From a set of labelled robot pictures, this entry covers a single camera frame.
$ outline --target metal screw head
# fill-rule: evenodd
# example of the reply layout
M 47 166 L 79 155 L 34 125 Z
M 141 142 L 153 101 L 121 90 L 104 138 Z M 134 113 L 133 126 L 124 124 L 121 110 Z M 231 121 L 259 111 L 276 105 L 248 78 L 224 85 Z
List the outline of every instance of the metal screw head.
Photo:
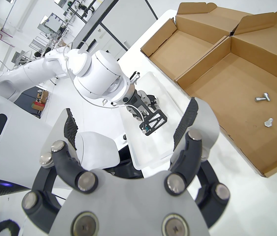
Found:
M 54 142 L 51 146 L 51 151 L 52 152 L 58 152 L 61 149 L 63 149 L 64 147 L 64 141 L 63 140 L 57 140 L 56 142 Z
M 222 200 L 228 200 L 231 195 L 229 189 L 224 184 L 218 184 L 215 188 L 215 192 L 217 196 Z
M 170 174 L 167 177 L 167 186 L 172 192 L 176 194 L 180 194 L 185 190 L 185 182 L 181 176 L 177 174 Z
M 40 165 L 48 165 L 52 161 L 52 155 L 50 152 L 46 152 L 40 156 Z
M 29 192 L 25 194 L 23 200 L 22 200 L 22 207 L 25 210 L 29 210 L 33 208 L 38 200 L 38 197 L 35 192 Z
M 264 93 L 263 96 L 266 98 L 266 100 L 268 102 L 271 101 L 270 98 L 269 98 L 269 94 L 268 93 Z
M 193 140 L 201 140 L 202 136 L 198 130 L 192 129 L 188 131 L 188 135 Z
M 94 173 L 90 171 L 86 171 L 80 175 L 77 186 L 79 187 L 80 191 L 87 192 L 93 189 L 96 184 L 96 176 Z
M 269 118 L 267 121 L 264 122 L 266 127 L 271 127 L 273 122 L 273 118 Z
M 98 230 L 98 218 L 91 212 L 79 214 L 72 224 L 73 236 L 95 236 Z
M 178 214 L 168 215 L 162 223 L 163 236 L 187 236 L 189 229 L 186 221 Z

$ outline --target workbench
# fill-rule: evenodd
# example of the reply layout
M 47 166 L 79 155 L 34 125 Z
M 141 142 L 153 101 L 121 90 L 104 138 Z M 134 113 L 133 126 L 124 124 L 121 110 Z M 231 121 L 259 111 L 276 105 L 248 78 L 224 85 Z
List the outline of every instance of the workbench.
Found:
M 141 76 L 152 72 L 184 112 L 190 97 L 140 51 L 156 31 L 176 14 L 175 10 L 166 11 L 121 57 L 119 64 L 127 76 L 134 71 L 140 72 Z M 277 173 L 270 178 L 257 174 L 240 150 L 222 133 L 212 147 L 208 161 L 219 181 L 231 192 L 224 214 L 210 229 L 211 235 L 277 235 Z M 168 168 L 169 160 L 158 167 L 143 168 L 142 173 L 144 177 L 149 177 Z M 196 178 L 188 187 L 194 199 L 198 188 L 200 184 Z

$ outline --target textured gripper pad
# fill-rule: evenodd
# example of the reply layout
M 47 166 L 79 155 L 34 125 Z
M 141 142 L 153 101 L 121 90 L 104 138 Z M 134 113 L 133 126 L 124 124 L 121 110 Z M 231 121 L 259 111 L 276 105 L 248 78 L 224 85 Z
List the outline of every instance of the textured gripper pad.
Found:
M 68 118 L 64 125 L 64 137 L 69 140 L 72 146 L 75 148 L 75 136 L 78 130 L 78 126 L 76 125 L 75 119 L 71 113 L 70 108 L 66 108 Z
M 198 109 L 199 107 L 197 101 L 194 97 L 192 97 L 187 110 L 182 116 L 181 121 L 179 122 L 179 125 L 175 131 L 175 134 L 173 135 L 174 150 L 177 147 L 179 141 L 182 139 L 182 136 L 184 135 L 186 129 L 194 123 Z

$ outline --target open cardboard box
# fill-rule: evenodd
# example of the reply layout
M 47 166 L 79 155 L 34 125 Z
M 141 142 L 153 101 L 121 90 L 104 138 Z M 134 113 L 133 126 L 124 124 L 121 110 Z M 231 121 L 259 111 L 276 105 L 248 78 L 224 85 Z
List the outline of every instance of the open cardboard box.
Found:
M 214 3 L 183 2 L 176 24 L 169 19 L 141 48 L 142 52 L 172 80 L 234 32 L 248 13 L 217 7 Z
M 277 172 L 277 12 L 244 17 L 234 36 L 220 41 L 176 82 L 209 103 L 226 134 L 263 176 Z M 255 102 L 264 92 L 271 101 Z M 269 118 L 273 125 L 266 127 Z

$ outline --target white tray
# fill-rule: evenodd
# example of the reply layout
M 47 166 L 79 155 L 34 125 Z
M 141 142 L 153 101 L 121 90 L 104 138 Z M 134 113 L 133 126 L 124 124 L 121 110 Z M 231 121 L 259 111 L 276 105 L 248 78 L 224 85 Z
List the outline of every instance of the white tray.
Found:
M 135 88 L 157 97 L 160 109 L 168 118 L 162 127 L 146 136 L 139 128 L 140 121 L 136 120 L 126 107 L 119 108 L 133 165 L 137 170 L 141 170 L 168 160 L 173 152 L 173 134 L 183 114 L 152 72 L 142 76 Z

